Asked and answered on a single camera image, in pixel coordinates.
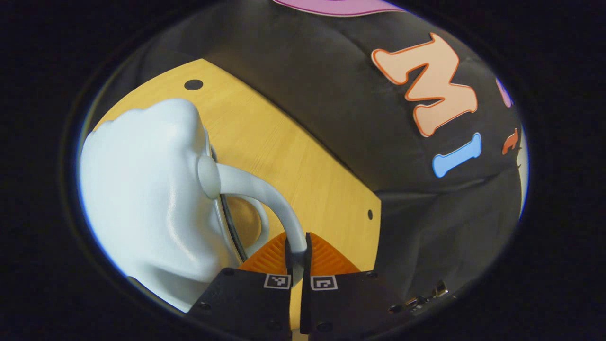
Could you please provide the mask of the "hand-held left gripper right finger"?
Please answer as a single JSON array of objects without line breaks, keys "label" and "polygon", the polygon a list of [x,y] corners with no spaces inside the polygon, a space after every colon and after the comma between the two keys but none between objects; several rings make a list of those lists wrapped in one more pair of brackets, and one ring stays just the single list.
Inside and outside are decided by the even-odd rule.
[{"label": "hand-held left gripper right finger", "polygon": [[343,265],[346,257],[324,239],[306,235],[300,332],[309,338],[392,338],[409,326],[412,312],[375,270],[348,272],[319,266]]}]

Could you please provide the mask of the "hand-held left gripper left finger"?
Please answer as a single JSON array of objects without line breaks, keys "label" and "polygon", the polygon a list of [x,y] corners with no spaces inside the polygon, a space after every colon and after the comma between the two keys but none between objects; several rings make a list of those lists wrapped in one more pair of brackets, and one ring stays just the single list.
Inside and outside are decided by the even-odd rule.
[{"label": "hand-held left gripper left finger", "polygon": [[291,248],[281,233],[240,267],[222,269],[187,319],[221,341],[290,341],[292,285]]}]

